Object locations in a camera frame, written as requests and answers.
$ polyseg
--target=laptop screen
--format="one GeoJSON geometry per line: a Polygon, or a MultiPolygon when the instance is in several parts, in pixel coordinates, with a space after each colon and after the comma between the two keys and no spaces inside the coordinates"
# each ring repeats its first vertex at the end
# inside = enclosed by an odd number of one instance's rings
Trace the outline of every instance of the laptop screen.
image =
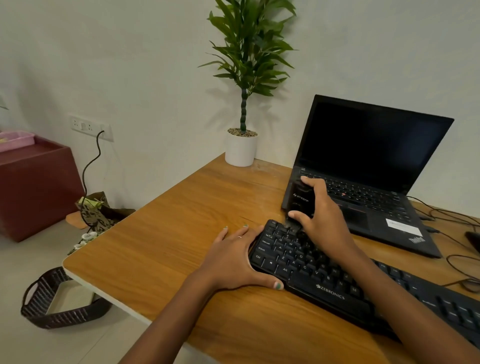
{"type": "Polygon", "coordinates": [[[295,164],[406,194],[452,122],[316,95],[295,164]]]}

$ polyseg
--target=basket handle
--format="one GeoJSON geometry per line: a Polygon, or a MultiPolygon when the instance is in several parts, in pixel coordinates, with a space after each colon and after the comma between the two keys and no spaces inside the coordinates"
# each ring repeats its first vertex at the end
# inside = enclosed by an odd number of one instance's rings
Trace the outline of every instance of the basket handle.
{"type": "Polygon", "coordinates": [[[27,290],[26,290],[25,293],[24,293],[24,297],[23,297],[23,299],[22,299],[22,307],[25,306],[25,300],[27,299],[28,293],[30,292],[30,290],[32,289],[32,287],[35,286],[37,283],[38,283],[38,279],[37,279],[35,282],[33,282],[31,285],[28,286],[27,290]]]}

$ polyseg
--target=artificial plant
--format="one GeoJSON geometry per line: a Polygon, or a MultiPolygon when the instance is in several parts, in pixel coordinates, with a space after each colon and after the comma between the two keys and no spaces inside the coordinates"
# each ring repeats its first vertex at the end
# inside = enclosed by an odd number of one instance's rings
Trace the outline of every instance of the artificial plant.
{"type": "Polygon", "coordinates": [[[241,133],[247,131],[247,98],[252,94],[273,96],[279,83],[290,77],[285,71],[276,70],[280,63],[293,68],[281,54],[293,48],[283,40],[284,24],[295,16],[295,7],[289,0],[215,0],[223,16],[210,12],[208,20],[225,36],[225,46],[213,44],[213,49],[221,53],[212,54],[221,61],[219,70],[226,71],[214,77],[231,78],[241,88],[241,133]],[[275,10],[287,9],[293,15],[282,21],[271,19],[275,10]]]}

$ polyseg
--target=white pot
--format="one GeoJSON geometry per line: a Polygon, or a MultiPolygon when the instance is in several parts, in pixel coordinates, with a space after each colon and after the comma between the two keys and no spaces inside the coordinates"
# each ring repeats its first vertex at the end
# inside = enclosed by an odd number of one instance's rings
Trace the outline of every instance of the white pot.
{"type": "Polygon", "coordinates": [[[236,167],[251,166],[257,151],[258,136],[236,136],[227,132],[225,162],[236,167]]]}

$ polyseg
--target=wall socket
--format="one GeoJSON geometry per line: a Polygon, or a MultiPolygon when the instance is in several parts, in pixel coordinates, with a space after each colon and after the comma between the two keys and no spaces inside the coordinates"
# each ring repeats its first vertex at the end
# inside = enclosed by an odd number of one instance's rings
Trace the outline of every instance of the wall socket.
{"type": "Polygon", "coordinates": [[[69,122],[70,127],[73,130],[94,137],[96,137],[98,133],[103,130],[104,132],[100,134],[99,138],[113,142],[113,133],[110,124],[106,124],[104,122],[90,121],[74,115],[69,115],[69,122]]]}

